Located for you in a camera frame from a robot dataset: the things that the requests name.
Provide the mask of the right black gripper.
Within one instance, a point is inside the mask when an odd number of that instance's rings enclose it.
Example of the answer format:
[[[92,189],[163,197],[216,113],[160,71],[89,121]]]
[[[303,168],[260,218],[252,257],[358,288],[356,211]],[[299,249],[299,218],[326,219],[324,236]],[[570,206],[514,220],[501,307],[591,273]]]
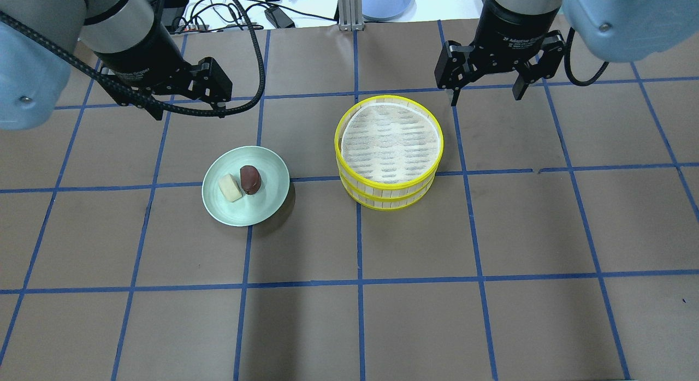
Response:
[[[445,41],[435,65],[435,87],[449,96],[456,106],[462,88],[475,76],[517,71],[512,87],[518,102],[530,85],[556,75],[566,53],[566,43],[558,30],[551,30],[561,8],[524,13],[501,3],[484,3],[473,41],[462,45]]]

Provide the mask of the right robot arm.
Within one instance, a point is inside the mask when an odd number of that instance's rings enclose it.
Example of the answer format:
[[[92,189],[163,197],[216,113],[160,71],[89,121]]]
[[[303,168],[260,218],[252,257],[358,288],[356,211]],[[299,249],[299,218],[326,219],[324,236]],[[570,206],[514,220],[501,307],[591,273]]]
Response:
[[[456,105],[461,90],[485,75],[517,73],[515,100],[564,68],[579,87],[610,63],[640,61],[697,32],[698,0],[482,0],[473,41],[447,40],[434,77]]]

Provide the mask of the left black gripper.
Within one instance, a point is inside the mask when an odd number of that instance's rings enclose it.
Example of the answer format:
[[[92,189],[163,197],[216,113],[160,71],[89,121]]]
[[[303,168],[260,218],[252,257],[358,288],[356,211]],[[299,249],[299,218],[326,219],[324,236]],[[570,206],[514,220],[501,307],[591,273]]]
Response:
[[[224,110],[232,97],[233,83],[213,57],[204,57],[198,63],[184,60],[163,25],[153,25],[148,34],[135,46],[122,52],[96,52],[103,65],[100,75],[143,97],[152,93],[177,93],[183,97],[208,103],[213,110]],[[134,106],[145,110],[156,121],[164,118],[164,110],[148,108],[137,98],[130,97],[104,82],[98,84],[119,106]]]

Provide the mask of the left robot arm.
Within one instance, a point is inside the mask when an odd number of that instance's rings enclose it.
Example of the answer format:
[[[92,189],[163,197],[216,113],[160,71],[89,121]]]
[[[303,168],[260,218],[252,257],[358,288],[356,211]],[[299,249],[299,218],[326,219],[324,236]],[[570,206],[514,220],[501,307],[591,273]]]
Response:
[[[180,95],[222,109],[233,84],[214,58],[189,63],[149,0],[2,0],[2,129],[44,124],[82,43],[102,61],[102,87],[119,105],[160,119],[154,97]]]

